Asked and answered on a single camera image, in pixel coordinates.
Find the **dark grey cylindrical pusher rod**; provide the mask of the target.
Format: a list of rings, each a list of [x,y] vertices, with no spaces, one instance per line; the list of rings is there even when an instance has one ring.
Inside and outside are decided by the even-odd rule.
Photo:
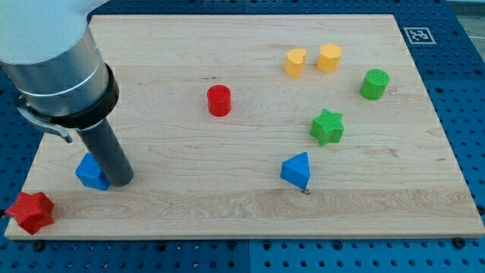
[[[76,132],[112,185],[123,187],[131,182],[132,166],[106,118]]]

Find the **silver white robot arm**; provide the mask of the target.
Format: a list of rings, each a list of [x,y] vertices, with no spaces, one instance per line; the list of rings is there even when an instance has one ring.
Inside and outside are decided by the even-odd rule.
[[[122,187],[133,169],[107,120],[119,87],[88,25],[89,13],[104,3],[3,1],[1,68],[28,122],[68,143],[75,130],[108,181]]]

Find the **black wrist flange ring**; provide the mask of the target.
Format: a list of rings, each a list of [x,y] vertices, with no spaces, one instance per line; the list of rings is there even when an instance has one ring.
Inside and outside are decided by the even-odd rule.
[[[28,106],[26,99],[20,93],[14,98],[14,104],[18,111],[21,109],[26,110],[28,114],[27,116],[30,115],[37,121],[42,121],[47,124],[61,125],[66,128],[79,128],[81,130],[90,127],[108,116],[114,109],[119,98],[120,91],[114,74],[107,64],[105,64],[105,67],[109,76],[108,86],[96,102],[82,111],[58,117],[44,115],[33,109],[31,106]]]

